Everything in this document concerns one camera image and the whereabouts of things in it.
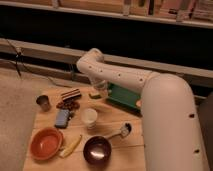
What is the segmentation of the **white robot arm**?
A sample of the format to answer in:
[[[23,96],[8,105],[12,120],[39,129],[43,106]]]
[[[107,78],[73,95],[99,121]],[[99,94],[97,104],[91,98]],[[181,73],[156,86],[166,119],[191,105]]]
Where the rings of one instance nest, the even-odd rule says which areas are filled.
[[[141,95],[146,171],[211,171],[195,99],[179,76],[110,65],[92,48],[78,61],[98,91],[114,83]]]

